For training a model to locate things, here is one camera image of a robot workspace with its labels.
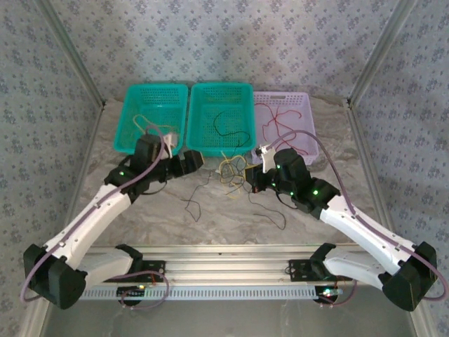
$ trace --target plastic basket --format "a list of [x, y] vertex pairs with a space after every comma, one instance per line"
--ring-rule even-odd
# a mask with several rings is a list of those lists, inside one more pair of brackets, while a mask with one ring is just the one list
[[205, 157], [241, 154], [255, 147], [253, 87], [200, 83], [192, 87], [186, 144]]
[[119, 125], [114, 140], [114, 149], [133, 154], [135, 144], [149, 123], [156, 124], [165, 135], [179, 135], [173, 149], [177, 154], [184, 139], [187, 97], [189, 89], [184, 84], [137, 84], [126, 93]]
[[[258, 144], [271, 143], [275, 141], [279, 135], [282, 136], [290, 129], [305, 130], [315, 135], [310, 100], [306, 93], [256, 91], [254, 92], [254, 104]], [[279, 135], [276, 124], [272, 121], [272, 112], [270, 112], [270, 109], [267, 106], [271, 109], [274, 116], [276, 116], [276, 111], [278, 112], [276, 120], [278, 121]], [[288, 141], [288, 144], [279, 142], [275, 146], [276, 150], [296, 147], [301, 150], [297, 152], [302, 155], [306, 165], [311, 165], [318, 157], [318, 144], [308, 135], [298, 133], [295, 139], [293, 139], [293, 136], [288, 136], [286, 139], [292, 140]]]

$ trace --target patterned wallpaper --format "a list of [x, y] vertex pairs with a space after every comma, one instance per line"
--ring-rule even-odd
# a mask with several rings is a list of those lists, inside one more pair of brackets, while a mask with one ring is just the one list
[[23, 251], [62, 226], [99, 110], [31, 0], [0, 13], [0, 336], [15, 336]]
[[[434, 245], [446, 278], [448, 46], [449, 3], [419, 1], [356, 108], [398, 231]], [[440, 334], [449, 336], [449, 300], [431, 307]]]
[[104, 98], [241, 80], [348, 96], [396, 0], [52, 0]]

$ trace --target table surface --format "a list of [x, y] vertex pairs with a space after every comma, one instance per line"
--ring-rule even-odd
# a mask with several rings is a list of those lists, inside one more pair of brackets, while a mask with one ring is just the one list
[[[110, 100], [102, 113], [77, 212], [87, 205], [109, 171], [124, 158], [124, 154], [113, 149], [121, 107], [122, 103]], [[335, 161], [353, 203], [376, 219], [366, 176], [343, 106], [311, 98], [311, 107], [316, 134]], [[280, 213], [251, 204], [244, 190], [240, 194], [234, 193], [236, 199], [226, 195], [229, 189], [220, 183], [216, 171], [221, 161], [221, 158], [206, 158], [205, 165], [196, 173], [169, 180], [167, 186], [156, 195], [141, 196], [112, 222], [95, 245], [321, 244], [351, 241], [331, 226], [280, 204], [272, 191], [252, 194], [251, 201], [285, 216], [285, 229], [280, 230], [277, 226], [283, 227], [284, 224]], [[322, 151], [309, 168], [313, 176], [338, 186]], [[193, 197], [201, 206], [201, 217], [195, 221], [185, 210], [187, 202], [183, 199], [189, 199], [196, 186], [206, 184], [209, 176], [207, 186], [198, 188]], [[161, 185], [155, 183], [150, 190], [159, 187]], [[198, 204], [191, 203], [188, 207], [195, 218], [199, 216]]]

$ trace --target teal plastic basket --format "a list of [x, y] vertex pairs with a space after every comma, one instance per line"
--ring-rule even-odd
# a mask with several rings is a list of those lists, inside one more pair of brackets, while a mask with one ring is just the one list
[[173, 154], [177, 154], [184, 139], [188, 93], [189, 89], [184, 84], [130, 86], [121, 111], [114, 149], [133, 154], [138, 139], [153, 123], [164, 135], [170, 132], [179, 135], [178, 144], [173, 149]]
[[241, 154], [256, 145], [253, 87], [200, 83], [192, 87], [186, 144], [205, 157]]

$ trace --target marble surface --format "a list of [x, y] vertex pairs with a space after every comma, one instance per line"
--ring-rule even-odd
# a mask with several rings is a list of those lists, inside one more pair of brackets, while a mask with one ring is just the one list
[[[121, 113], [120, 102], [110, 100], [100, 120], [94, 142], [88, 173], [83, 185], [77, 211], [80, 211], [97, 192], [103, 179], [123, 158], [112, 143]], [[341, 104], [311, 98], [317, 136], [328, 149], [342, 175], [353, 203], [375, 218], [365, 174], [361, 167], [349, 122]], [[153, 196], [141, 196], [129, 209], [116, 218], [98, 238], [96, 245], [120, 243], [138, 245], [168, 244], [320, 244], [345, 243], [350, 240], [331, 226], [311, 216], [280, 204], [272, 191], [252, 194], [251, 201], [282, 212], [266, 211], [248, 201], [248, 193], [241, 191], [236, 199], [230, 199], [228, 187], [220, 183], [216, 172], [221, 159], [206, 158], [205, 165], [191, 175], [170, 180], [162, 192]], [[311, 166], [313, 176], [323, 178], [337, 186], [337, 180], [323, 153]], [[188, 199], [197, 185], [200, 187], [193, 200], [201, 205], [201, 217], [195, 221], [185, 210]], [[157, 190], [160, 184], [150, 186]], [[198, 205], [188, 208], [199, 215]]]

